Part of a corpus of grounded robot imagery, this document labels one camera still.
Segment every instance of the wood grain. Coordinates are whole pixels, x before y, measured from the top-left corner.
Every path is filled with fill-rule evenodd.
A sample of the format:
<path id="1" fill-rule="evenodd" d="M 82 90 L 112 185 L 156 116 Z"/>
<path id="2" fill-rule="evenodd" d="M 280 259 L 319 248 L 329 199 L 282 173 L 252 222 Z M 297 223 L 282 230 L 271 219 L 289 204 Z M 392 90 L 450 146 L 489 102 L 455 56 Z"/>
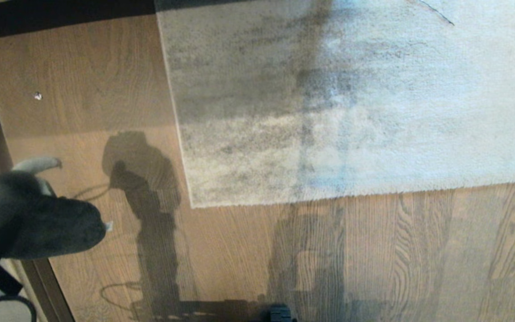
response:
<path id="1" fill-rule="evenodd" d="M 158 35 L 151 14 L 0 38 L 13 161 L 61 157 L 55 191 L 114 222 L 51 259 L 78 322 L 514 319 L 515 184 L 191 209 Z"/>

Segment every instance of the wooden floor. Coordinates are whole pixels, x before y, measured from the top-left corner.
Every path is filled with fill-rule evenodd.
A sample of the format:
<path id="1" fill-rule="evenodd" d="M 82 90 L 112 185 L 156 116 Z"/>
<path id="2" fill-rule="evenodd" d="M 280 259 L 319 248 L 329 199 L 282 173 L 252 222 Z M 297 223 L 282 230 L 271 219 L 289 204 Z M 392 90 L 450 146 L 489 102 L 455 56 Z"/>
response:
<path id="1" fill-rule="evenodd" d="M 0 35 L 0 121 L 114 223 L 51 259 L 78 322 L 515 321 L 515 183 L 191 209 L 153 9 Z"/>

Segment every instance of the gray plush toy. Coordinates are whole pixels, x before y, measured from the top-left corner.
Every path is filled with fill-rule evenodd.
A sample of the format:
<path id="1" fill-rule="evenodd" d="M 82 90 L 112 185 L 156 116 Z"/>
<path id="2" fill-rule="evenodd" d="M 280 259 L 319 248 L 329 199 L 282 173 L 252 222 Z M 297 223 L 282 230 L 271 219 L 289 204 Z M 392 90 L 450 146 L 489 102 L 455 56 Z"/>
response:
<path id="1" fill-rule="evenodd" d="M 55 157 L 37 157 L 0 176 L 0 259 L 35 259 L 78 253 L 106 234 L 98 209 L 58 198 L 35 174 L 61 167 Z"/>

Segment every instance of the white rug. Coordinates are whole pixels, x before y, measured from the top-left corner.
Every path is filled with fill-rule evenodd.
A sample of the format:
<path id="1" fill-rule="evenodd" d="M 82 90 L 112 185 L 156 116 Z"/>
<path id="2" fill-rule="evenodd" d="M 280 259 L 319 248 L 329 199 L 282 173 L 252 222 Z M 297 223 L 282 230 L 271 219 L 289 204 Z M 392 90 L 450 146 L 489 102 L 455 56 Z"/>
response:
<path id="1" fill-rule="evenodd" d="M 208 2 L 156 4 L 193 207 L 515 181 L 515 0 Z"/>

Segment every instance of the white carpet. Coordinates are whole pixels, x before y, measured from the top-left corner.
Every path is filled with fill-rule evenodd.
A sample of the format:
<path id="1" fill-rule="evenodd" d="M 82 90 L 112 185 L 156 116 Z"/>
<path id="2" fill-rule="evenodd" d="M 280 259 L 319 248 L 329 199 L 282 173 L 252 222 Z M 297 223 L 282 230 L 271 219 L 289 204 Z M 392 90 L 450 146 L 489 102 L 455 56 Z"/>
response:
<path id="1" fill-rule="evenodd" d="M 204 2 L 156 0 L 193 207 L 515 181 L 515 1 Z"/>

